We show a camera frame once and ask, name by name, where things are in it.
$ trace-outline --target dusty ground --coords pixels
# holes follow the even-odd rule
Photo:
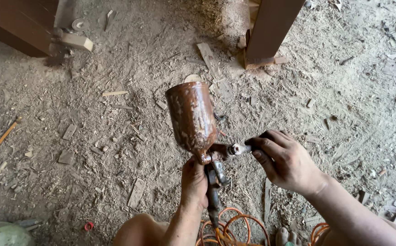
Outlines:
[[[0,221],[44,219],[32,232],[39,245],[108,245],[120,225],[140,212],[168,221],[179,202],[180,170],[189,154],[177,147],[168,111],[155,102],[164,101],[164,92],[187,75],[208,74],[205,66],[185,61],[201,59],[200,42],[213,49],[236,95],[229,103],[212,97],[215,111],[227,116],[218,123],[227,134],[219,141],[243,141],[266,129],[290,131],[321,170],[350,193],[371,193],[366,204],[371,211],[391,205],[396,200],[396,58],[387,55],[396,54],[396,45],[381,21],[395,31],[396,1],[345,1],[341,12],[327,1],[317,4],[314,10],[303,7],[280,48],[287,64],[249,71],[241,68],[240,55],[234,61],[227,56],[228,50],[240,52],[236,43],[247,11],[240,0],[78,1],[75,17],[91,25],[78,34],[90,37],[94,50],[74,50],[52,67],[0,43],[0,134],[16,115],[23,117],[0,147],[0,161],[8,162],[0,174]],[[110,9],[118,11],[117,21],[104,32]],[[129,94],[101,96],[119,90]],[[250,96],[259,98],[256,106],[249,105]],[[311,98],[317,101],[308,109]],[[127,120],[146,142],[131,128],[122,133]],[[72,122],[78,129],[70,141],[63,140]],[[305,142],[304,135],[321,143]],[[109,150],[99,156],[90,151],[95,146]],[[30,148],[33,156],[27,158]],[[74,165],[57,163],[62,150],[77,152]],[[263,220],[260,165],[245,155],[226,169],[232,185],[220,191],[223,207]],[[17,194],[4,189],[14,178],[23,188]],[[126,204],[136,178],[147,186],[133,210]],[[303,220],[317,215],[315,209],[275,186],[272,194],[268,231],[291,226],[306,244],[311,228]],[[81,229],[87,221],[95,224],[91,232]],[[233,228],[245,241],[244,225]],[[254,226],[253,242],[262,239]]]

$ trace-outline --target brown painted wood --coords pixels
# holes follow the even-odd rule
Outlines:
[[[39,0],[0,0],[0,41],[32,57],[46,57],[55,12],[50,0],[48,8]]]
[[[273,62],[286,34],[305,0],[262,0],[252,34],[247,31],[245,67],[255,68]]]

